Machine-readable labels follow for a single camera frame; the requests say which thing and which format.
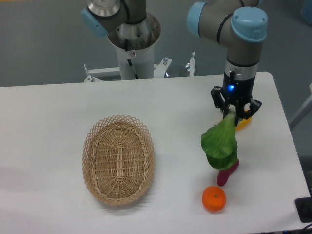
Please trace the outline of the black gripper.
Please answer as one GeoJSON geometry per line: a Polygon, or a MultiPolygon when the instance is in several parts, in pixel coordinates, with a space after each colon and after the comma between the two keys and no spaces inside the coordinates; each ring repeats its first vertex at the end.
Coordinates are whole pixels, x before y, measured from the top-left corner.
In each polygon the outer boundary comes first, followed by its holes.
{"type": "Polygon", "coordinates": [[[254,81],[255,76],[248,80],[236,80],[224,73],[222,87],[215,86],[211,90],[214,105],[222,114],[229,113],[230,104],[235,106],[236,126],[240,121],[250,119],[262,106],[262,102],[252,99],[254,81]],[[249,109],[245,111],[247,104],[249,104],[249,109]]]}

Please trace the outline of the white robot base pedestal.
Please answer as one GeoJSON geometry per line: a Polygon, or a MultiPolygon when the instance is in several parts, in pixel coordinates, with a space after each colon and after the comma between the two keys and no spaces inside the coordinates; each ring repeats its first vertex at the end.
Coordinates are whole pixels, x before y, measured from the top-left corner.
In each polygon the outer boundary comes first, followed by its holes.
{"type": "Polygon", "coordinates": [[[168,78],[168,68],[172,60],[164,57],[160,63],[155,63],[155,45],[160,38],[161,27],[158,20],[147,13],[146,18],[138,24],[122,24],[111,33],[83,9],[82,17],[87,26],[100,37],[107,37],[115,47],[118,67],[103,69],[88,69],[84,65],[85,82],[100,81],[100,77],[109,80],[119,75],[121,80],[168,78]]]}

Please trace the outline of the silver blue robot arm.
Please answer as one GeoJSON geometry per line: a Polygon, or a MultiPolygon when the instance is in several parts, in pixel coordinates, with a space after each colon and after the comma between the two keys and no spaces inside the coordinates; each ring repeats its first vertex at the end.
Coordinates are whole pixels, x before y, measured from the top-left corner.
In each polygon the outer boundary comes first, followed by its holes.
{"type": "MultiPolygon", "coordinates": [[[[85,24],[116,48],[123,80],[155,78],[154,46],[160,37],[158,20],[144,0],[90,0],[82,9],[85,24]]],[[[222,86],[211,90],[216,108],[236,121],[249,119],[261,107],[252,90],[267,36],[267,14],[256,0],[210,0],[194,3],[186,25],[194,35],[227,48],[222,86]]]]}

